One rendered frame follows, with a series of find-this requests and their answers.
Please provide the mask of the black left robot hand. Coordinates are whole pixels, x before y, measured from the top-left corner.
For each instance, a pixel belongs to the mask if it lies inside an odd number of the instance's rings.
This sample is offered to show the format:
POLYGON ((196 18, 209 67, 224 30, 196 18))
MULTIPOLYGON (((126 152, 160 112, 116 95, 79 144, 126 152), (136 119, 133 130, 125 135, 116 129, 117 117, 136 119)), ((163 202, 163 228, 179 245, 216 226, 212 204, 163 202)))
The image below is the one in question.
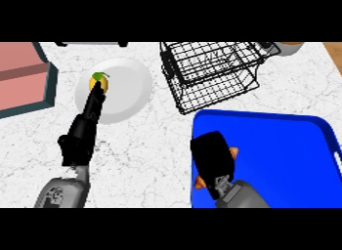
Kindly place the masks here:
POLYGON ((86 99, 85 111, 74 119, 68 134, 62 135, 58 140, 64 166, 89 165, 104 102, 105 93, 101 88, 101 82, 96 81, 86 99))

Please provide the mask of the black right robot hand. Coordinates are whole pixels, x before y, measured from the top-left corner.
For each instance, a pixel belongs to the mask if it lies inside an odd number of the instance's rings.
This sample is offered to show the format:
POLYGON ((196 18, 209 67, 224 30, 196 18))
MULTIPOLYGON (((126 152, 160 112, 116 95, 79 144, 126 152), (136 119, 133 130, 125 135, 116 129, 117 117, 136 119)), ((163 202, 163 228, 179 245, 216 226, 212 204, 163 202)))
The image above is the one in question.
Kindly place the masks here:
POLYGON ((216 189, 219 181, 227 177, 228 182, 233 182, 236 173, 236 159, 219 131, 209 132, 191 140, 191 152, 210 196, 218 199, 222 196, 216 189))

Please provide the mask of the orange croissant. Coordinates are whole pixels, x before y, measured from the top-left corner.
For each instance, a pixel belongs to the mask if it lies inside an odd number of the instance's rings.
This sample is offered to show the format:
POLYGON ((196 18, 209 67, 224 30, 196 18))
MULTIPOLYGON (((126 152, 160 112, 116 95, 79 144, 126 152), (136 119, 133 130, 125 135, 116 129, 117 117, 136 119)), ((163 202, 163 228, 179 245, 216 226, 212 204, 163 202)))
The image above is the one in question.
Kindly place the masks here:
MULTIPOLYGON (((239 149, 237 147, 230 147, 230 151, 231 151, 231 155, 233 155, 234 160, 237 160, 237 156, 239 156, 239 153, 240 153, 240 149, 239 149)), ((200 190, 200 189, 203 189, 203 188, 207 188, 206 182, 204 182, 202 176, 197 175, 196 189, 200 190)))

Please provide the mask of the blue tray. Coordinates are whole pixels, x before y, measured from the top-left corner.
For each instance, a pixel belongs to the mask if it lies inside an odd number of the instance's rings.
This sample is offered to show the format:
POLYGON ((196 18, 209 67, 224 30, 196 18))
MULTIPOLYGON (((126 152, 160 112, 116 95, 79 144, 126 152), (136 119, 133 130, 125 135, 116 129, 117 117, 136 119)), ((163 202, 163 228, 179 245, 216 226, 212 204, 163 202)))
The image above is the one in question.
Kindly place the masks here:
POLYGON ((342 208, 342 150, 310 115, 202 110, 193 136, 218 131, 240 149, 236 176, 276 208, 342 208))

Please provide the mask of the white round plate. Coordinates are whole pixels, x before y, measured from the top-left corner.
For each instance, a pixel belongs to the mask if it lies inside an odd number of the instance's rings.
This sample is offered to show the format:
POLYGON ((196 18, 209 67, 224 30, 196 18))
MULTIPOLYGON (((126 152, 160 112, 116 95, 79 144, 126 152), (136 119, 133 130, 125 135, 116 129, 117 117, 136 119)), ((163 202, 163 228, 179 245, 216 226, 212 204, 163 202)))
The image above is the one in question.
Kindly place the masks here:
POLYGON ((135 59, 117 58, 101 62, 86 72, 77 86, 79 111, 85 111, 89 79, 96 72, 105 72, 110 75, 99 123, 119 123, 136 115, 148 103, 153 91, 151 73, 147 66, 135 59))

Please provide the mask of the yellow fruit with green top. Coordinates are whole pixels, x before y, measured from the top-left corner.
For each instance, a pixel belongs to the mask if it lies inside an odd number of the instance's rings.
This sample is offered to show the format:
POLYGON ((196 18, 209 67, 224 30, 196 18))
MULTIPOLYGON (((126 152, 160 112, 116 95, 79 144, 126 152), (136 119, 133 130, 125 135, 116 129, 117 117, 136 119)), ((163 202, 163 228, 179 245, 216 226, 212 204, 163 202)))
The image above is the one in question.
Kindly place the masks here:
POLYGON ((96 72, 89 79, 89 89, 93 90, 96 83, 101 83, 101 89, 108 91, 110 75, 105 72, 96 72))

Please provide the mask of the pink box with teal rim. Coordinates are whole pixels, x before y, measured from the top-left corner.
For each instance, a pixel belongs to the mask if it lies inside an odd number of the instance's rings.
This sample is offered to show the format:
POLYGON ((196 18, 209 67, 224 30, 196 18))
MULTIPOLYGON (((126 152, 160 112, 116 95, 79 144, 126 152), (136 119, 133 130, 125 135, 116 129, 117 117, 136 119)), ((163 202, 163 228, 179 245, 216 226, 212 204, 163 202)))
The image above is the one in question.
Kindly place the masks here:
POLYGON ((0 42, 0 119, 55 106, 58 68, 39 42, 0 42))

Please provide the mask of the pale appliance with black feet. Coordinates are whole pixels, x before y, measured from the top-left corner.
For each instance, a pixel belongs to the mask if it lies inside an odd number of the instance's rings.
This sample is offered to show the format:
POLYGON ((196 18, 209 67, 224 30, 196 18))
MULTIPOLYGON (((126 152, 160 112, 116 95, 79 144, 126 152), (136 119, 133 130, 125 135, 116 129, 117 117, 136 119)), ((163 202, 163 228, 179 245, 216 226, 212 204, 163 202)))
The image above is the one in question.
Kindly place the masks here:
POLYGON ((119 45, 122 48, 129 46, 129 42, 55 42, 59 47, 67 47, 68 45, 119 45))

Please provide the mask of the grey round container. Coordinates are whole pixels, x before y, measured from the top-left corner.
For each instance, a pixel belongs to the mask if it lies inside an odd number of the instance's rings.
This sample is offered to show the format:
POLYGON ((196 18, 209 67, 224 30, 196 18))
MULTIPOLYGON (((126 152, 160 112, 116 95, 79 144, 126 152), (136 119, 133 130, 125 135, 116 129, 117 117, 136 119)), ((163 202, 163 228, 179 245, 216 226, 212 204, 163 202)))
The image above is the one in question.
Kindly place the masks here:
POLYGON ((299 52, 304 42, 277 42, 276 45, 280 48, 280 56, 287 57, 299 52))

